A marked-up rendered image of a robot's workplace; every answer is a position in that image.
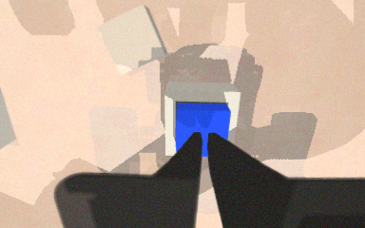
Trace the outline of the blue button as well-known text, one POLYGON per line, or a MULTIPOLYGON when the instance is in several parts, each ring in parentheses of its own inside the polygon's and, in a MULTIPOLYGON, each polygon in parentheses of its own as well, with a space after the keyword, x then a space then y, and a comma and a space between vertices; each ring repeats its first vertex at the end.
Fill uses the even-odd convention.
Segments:
POLYGON ((209 132, 235 143, 241 92, 232 83, 168 82, 164 91, 165 155, 173 156, 193 132, 201 132, 202 156, 209 132))

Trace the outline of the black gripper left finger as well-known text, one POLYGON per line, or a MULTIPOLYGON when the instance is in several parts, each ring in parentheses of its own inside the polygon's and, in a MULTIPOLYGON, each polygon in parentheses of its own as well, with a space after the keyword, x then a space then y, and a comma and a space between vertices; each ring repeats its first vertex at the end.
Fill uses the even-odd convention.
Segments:
POLYGON ((64 228, 196 228, 203 139, 193 132, 153 175, 74 173, 54 201, 64 228))

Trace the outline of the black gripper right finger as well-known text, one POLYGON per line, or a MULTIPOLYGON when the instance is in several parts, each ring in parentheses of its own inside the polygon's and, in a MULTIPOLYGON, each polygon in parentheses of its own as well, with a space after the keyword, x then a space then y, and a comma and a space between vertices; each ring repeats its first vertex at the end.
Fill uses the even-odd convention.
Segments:
POLYGON ((207 155, 222 228, 298 228, 308 215, 365 214, 365 177, 287 177, 216 132, 207 155))

